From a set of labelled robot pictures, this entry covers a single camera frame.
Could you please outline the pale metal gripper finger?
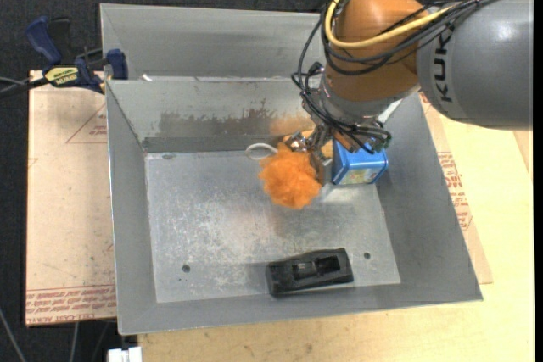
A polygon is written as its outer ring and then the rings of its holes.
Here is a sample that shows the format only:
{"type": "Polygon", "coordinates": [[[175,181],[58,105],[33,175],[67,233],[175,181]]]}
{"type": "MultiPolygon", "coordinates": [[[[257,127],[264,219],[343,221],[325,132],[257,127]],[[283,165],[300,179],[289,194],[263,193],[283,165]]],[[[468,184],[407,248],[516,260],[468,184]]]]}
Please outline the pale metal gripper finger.
{"type": "Polygon", "coordinates": [[[285,138],[285,145],[293,152],[310,152],[311,141],[303,132],[296,131],[294,134],[285,138]]]}
{"type": "Polygon", "coordinates": [[[311,153],[311,164],[316,171],[316,179],[321,185],[326,185],[332,180],[332,157],[326,156],[321,151],[314,151],[311,153]]]}

